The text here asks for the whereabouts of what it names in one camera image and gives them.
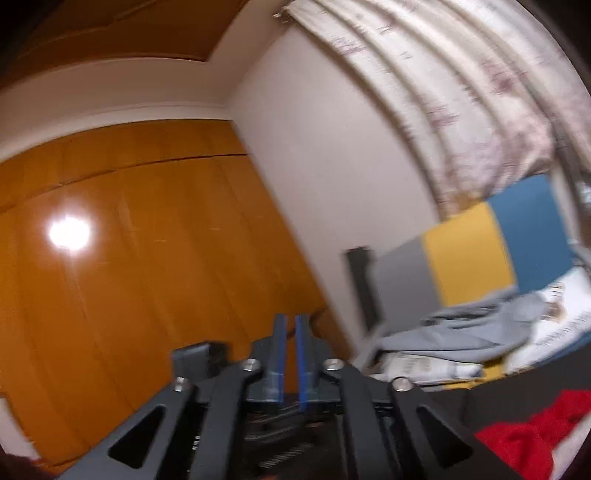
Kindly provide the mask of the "light grey blue hoodie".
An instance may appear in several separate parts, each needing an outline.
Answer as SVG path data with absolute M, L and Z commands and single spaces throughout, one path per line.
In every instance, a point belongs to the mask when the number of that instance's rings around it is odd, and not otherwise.
M 382 324 L 353 365 L 363 369 L 380 352 L 484 364 L 524 345 L 548 312 L 549 303 L 538 292 L 499 290 L 434 312 L 411 330 L 393 333 Z

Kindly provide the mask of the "red knit sweater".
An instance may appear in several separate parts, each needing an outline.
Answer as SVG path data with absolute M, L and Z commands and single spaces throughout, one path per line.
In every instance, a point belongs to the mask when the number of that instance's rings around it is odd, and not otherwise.
M 527 421 L 499 422 L 480 430 L 476 438 L 523 479 L 550 479 L 554 451 L 589 414 L 589 390 L 564 390 Z

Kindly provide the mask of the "white printed seat cushion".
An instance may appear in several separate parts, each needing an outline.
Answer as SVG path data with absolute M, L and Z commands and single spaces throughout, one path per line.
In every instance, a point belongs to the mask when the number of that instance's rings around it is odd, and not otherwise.
M 480 382 L 527 370 L 589 334 L 590 273 L 575 266 L 542 290 L 494 292 L 384 337 L 373 377 L 428 387 Z

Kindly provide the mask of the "grey yellow blue chair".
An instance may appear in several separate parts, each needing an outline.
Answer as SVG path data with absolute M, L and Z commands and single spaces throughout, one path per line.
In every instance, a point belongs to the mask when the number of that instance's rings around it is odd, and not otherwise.
M 380 321 L 363 346 L 382 324 L 393 333 L 411 330 L 442 307 L 510 287 L 541 290 L 572 266 L 550 180 L 522 180 L 390 252 L 374 254 L 369 281 Z

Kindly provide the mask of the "black leather cushion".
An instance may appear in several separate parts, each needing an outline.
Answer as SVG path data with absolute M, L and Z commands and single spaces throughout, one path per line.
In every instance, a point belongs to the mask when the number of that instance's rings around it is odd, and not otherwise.
M 590 388 L 588 346 L 533 370 L 472 389 L 430 397 L 473 431 L 498 422 L 522 422 L 550 406 L 565 390 Z

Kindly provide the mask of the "floral curtain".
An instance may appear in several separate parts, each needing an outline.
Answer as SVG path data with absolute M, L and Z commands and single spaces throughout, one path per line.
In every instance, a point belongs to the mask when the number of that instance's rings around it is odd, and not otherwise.
M 294 21 L 377 101 L 448 218 L 551 170 L 590 173 L 590 89 L 517 1 L 291 1 Z

